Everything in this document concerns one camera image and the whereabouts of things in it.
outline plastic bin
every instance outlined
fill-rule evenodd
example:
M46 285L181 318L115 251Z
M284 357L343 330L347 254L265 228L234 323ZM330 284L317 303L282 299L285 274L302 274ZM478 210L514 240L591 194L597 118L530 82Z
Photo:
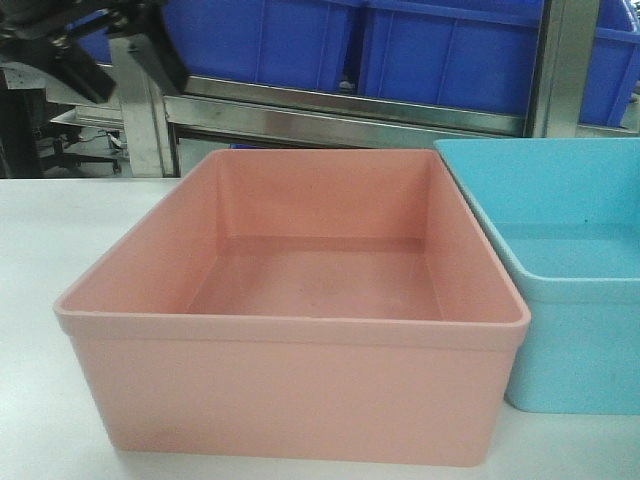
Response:
M509 401L640 414L640 139L437 148L531 308Z
M118 448L447 465L529 321L425 150L215 152L55 309Z
M167 30L191 73L337 91L362 0L172 0ZM81 44L110 62L103 32Z
M371 0L358 91L372 97L524 115L541 2ZM580 115L619 126L640 74L626 0L603 0Z

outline bin bottom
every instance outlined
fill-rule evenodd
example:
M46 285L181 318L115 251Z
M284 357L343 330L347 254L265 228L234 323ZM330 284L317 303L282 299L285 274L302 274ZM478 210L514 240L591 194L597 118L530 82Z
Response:
M440 320L424 241L230 239L189 313Z
M549 277L640 276L640 234L619 224L496 224L523 266Z

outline machinery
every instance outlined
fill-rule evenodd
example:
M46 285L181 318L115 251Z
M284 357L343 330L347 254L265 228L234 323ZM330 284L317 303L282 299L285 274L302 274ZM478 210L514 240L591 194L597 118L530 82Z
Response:
M188 71L166 32L161 0L0 0L0 63L54 77L94 103L110 98L114 81L77 40L108 27L160 89L182 92ZM99 15L85 23L87 16Z

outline metal post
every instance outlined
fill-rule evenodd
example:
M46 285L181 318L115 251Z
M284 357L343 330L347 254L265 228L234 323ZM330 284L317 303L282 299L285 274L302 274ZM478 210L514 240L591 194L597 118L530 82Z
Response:
M525 123L528 137L575 137L600 0L546 0Z
M179 176L164 99L128 53L128 41L109 41L131 170L136 177Z

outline black machine part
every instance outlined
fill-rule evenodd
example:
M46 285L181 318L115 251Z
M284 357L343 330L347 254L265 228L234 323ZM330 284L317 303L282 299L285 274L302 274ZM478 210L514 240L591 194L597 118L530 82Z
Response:
M183 92L189 72L166 31L164 0L0 0L0 63L54 77L94 103L108 101L115 84L78 45L108 27L167 94ZM88 15L97 18L72 26Z

